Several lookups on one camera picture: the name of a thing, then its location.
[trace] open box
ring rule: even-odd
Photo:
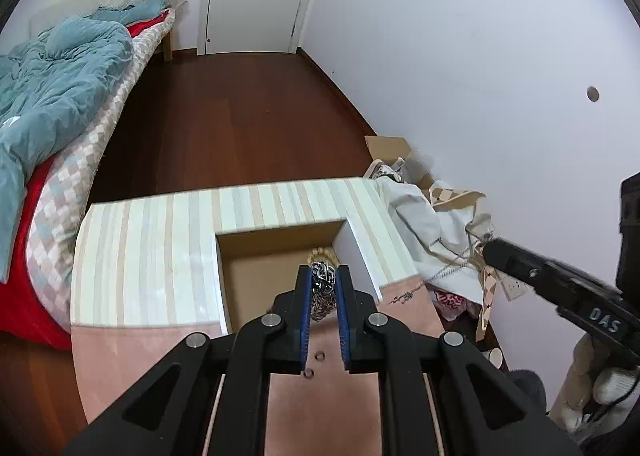
[[[353,287],[372,295],[376,303],[382,299],[348,220],[221,233],[212,246],[223,335],[239,331],[267,313],[279,293],[293,290],[298,267],[308,264],[316,247],[332,248],[340,264],[349,266]]]

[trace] teal comforter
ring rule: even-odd
[[[0,55],[1,282],[33,170],[86,129],[131,57],[124,26],[80,17]]]

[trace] wall socket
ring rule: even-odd
[[[507,299],[512,301],[527,293],[527,285],[513,277],[502,276],[502,287]]]

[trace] bed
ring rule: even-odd
[[[71,348],[70,282],[76,234],[98,163],[127,96],[161,43],[165,60],[170,58],[167,43],[175,8],[183,2],[172,0],[161,17],[133,29],[139,34],[132,39],[129,66],[107,101],[86,130],[40,164],[28,181],[9,278],[0,285],[0,330],[54,348]],[[98,6],[131,6],[127,3],[130,0],[61,0],[33,17],[31,35],[69,14],[85,16]]]

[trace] checkered strip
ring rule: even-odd
[[[76,235],[98,163],[127,96],[162,38],[171,30],[174,20],[174,11],[170,10],[163,22],[133,39],[134,54],[129,68],[86,131],[54,160],[36,205],[27,240],[27,270],[38,299],[67,332],[70,331],[71,270]]]

